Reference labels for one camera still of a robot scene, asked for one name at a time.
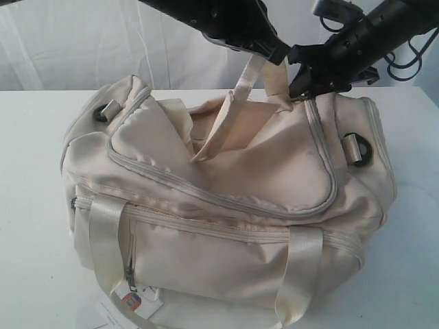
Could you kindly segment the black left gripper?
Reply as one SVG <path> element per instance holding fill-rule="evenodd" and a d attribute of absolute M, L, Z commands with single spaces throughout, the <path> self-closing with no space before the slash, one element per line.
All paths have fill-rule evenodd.
<path fill-rule="evenodd" d="M 151 0 L 144 4 L 198 30 L 213 44 L 257 54 L 273 64 L 280 64 L 288 54 L 288 45 L 278 37 L 263 1 Z"/>

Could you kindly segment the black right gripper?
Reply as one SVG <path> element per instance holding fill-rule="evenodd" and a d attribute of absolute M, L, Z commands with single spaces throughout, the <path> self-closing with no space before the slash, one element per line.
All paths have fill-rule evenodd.
<path fill-rule="evenodd" d="M 353 44 L 353 39 L 341 34 L 331 36 L 324 44 L 294 45 L 287 55 L 289 64 L 300 68 L 289 85 L 291 98 L 316 97 L 327 93 L 346 93 L 352 89 L 347 77 L 340 74 L 336 58 Z"/>

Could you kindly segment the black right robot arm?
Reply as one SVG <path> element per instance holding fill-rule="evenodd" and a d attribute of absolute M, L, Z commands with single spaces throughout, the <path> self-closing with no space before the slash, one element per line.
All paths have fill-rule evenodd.
<path fill-rule="evenodd" d="M 425 49 L 413 50 L 407 64 L 397 64 L 393 51 L 417 35 L 432 33 L 425 47 L 438 36 L 437 1 L 382 1 L 368 14 L 350 1 L 316 1 L 312 12 L 342 28 L 332 29 L 321 45 L 292 47 L 288 62 L 300 65 L 289 85 L 292 98 L 344 93 L 358 82 L 374 84 L 379 79 L 374 63 L 384 59 L 389 69 L 421 64 Z"/>

